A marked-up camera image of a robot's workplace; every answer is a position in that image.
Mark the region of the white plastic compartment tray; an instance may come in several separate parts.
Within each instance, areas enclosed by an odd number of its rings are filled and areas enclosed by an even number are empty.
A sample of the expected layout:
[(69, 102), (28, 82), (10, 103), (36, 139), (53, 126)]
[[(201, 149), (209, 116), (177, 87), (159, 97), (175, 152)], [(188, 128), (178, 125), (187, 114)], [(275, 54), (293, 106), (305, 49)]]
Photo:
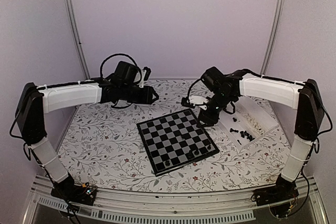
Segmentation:
[[(236, 146), (238, 150), (248, 147), (250, 144), (256, 142), (262, 137), (266, 136), (271, 130), (277, 127), (278, 122), (273, 119), (263, 108), (257, 105), (251, 98), (241, 97), (235, 103), (236, 112), (234, 114), (228, 114), (222, 111), (219, 114), (219, 121), (216, 124), (228, 137), (231, 143)], [(253, 116), (260, 124), (261, 127), (265, 130), (264, 134), (255, 134), (248, 126), (246, 120), (243, 118), (243, 115), (249, 114)], [(239, 133), (230, 132), (230, 128), (239, 131), (247, 131), (255, 139), (247, 145), (240, 145), (237, 142), (237, 139), (240, 137)]]

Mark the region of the black and grey chessboard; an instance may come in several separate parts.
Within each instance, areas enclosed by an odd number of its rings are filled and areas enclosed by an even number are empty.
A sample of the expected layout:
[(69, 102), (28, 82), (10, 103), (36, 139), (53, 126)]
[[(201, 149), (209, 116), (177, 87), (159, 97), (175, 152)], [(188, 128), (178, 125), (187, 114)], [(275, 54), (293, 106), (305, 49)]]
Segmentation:
[[(191, 109), (180, 110), (137, 124), (155, 176), (161, 176), (188, 164), (199, 162), (219, 153), (210, 135), (197, 126), (197, 118)], [(186, 153), (199, 150), (199, 155), (188, 160)], [(165, 161), (171, 166), (165, 167)]]

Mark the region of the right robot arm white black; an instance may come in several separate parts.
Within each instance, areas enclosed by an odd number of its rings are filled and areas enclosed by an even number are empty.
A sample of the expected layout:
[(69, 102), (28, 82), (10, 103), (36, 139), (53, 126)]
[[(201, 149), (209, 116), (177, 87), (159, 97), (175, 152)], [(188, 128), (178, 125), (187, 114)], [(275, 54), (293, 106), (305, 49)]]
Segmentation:
[(310, 160), (319, 136), (333, 129), (329, 120), (329, 128), (320, 130), (323, 119), (330, 116), (322, 102), (317, 82), (313, 79), (290, 81), (257, 74), (249, 69), (223, 74), (216, 67), (207, 69), (199, 81), (213, 94), (212, 97), (188, 95), (187, 99), (193, 106), (201, 108), (198, 120), (203, 126), (217, 124), (220, 113), (242, 97), (264, 99), (295, 111), (290, 154), (271, 190), (271, 196), (276, 201), (284, 200), (291, 194), (296, 179)]

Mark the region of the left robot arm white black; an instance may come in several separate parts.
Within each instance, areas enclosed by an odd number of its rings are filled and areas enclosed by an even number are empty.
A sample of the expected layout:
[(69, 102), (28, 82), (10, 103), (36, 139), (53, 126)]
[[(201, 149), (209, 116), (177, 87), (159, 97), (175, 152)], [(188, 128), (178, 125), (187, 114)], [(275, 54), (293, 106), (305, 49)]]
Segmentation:
[(42, 86), (33, 82), (25, 84), (13, 122), (20, 132), (17, 138), (24, 141), (28, 156), (34, 157), (67, 200), (77, 197), (78, 188), (48, 139), (47, 114), (84, 104), (108, 103), (116, 109), (121, 108), (119, 101), (125, 101), (128, 106), (152, 104), (159, 95), (145, 84), (150, 74), (148, 67), (121, 61), (107, 77), (101, 72), (98, 77), (84, 81)]

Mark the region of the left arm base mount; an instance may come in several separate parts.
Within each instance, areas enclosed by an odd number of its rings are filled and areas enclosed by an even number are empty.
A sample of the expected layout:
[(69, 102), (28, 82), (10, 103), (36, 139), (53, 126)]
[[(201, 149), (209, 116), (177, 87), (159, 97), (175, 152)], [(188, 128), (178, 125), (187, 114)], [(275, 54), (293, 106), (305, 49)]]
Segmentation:
[(64, 201), (93, 206), (97, 195), (97, 189), (98, 187), (96, 185), (90, 185), (89, 183), (76, 185), (72, 182), (62, 182), (55, 184), (51, 191), (51, 195), (63, 199)]

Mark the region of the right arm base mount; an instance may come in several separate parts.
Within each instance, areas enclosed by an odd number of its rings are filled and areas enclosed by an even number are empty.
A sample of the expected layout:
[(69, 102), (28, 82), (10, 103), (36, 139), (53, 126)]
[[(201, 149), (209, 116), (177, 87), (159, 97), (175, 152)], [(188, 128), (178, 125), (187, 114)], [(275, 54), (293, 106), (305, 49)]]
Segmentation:
[(250, 199), (257, 206), (268, 205), (274, 217), (286, 218), (296, 205), (298, 196), (296, 186), (285, 188), (274, 185), (254, 190)]

